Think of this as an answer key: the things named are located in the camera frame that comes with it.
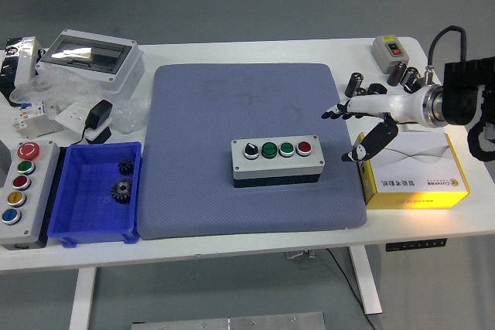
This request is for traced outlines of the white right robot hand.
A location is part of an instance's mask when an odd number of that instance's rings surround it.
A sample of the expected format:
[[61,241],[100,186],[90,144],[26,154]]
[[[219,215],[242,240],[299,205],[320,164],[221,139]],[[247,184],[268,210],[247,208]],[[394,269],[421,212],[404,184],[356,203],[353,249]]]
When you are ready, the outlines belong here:
[[399,124],[420,124],[432,128],[435,120],[429,111],[432,89],[423,87],[413,94],[373,94],[352,97],[322,114],[323,119],[346,120],[350,117],[379,117],[378,123],[361,142],[342,156],[344,162],[361,162],[373,158],[398,135]]

